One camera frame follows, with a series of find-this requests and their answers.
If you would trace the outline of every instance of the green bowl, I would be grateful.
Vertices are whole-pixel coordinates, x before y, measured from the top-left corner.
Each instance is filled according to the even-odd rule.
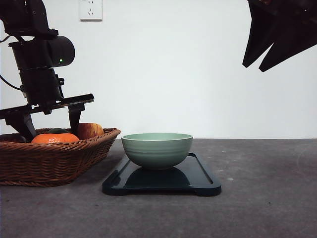
[[[175,133],[145,133],[122,137],[128,158],[150,170],[165,170],[181,163],[188,155],[193,136]]]

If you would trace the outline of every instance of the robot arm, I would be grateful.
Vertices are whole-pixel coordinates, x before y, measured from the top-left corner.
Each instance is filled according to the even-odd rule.
[[[317,44],[316,0],[248,0],[252,17],[243,59],[250,66],[270,46],[260,65],[266,71]]]
[[[47,115],[53,109],[68,107],[71,129],[76,134],[84,103],[93,102],[94,96],[64,98],[61,90],[64,79],[53,69],[73,62],[72,42],[59,36],[57,30],[49,29],[42,0],[0,0],[0,19],[5,32],[18,40],[9,46],[20,70],[20,89],[28,101],[25,106],[0,110],[0,119],[5,119],[6,124],[30,141],[36,135],[30,114]],[[25,41],[23,36],[34,36],[34,39]]]

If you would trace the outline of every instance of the wicker basket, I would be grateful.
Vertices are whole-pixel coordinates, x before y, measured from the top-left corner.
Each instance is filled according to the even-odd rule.
[[[42,134],[49,129],[38,129]],[[53,187],[69,184],[104,159],[120,130],[72,143],[0,142],[0,185]]]

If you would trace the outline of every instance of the red apple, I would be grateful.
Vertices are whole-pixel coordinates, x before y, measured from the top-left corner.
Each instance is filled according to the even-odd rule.
[[[104,130],[102,126],[97,123],[79,123],[78,125],[77,137],[80,140],[89,139],[103,134]]]

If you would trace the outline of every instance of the bowl rim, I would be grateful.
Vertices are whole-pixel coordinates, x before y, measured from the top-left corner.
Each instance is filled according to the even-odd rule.
[[[142,139],[129,139],[125,138],[126,136],[131,136],[131,135],[147,135],[147,134],[173,134],[173,135],[184,135],[184,138],[179,138],[179,139],[169,139],[169,140],[142,140]],[[187,139],[192,139],[193,136],[189,134],[183,134],[183,133],[164,133],[164,132],[153,132],[153,133],[136,133],[136,134],[130,134],[130,135],[124,135],[122,136],[122,140],[131,140],[131,141],[175,141],[175,140],[187,140]]]

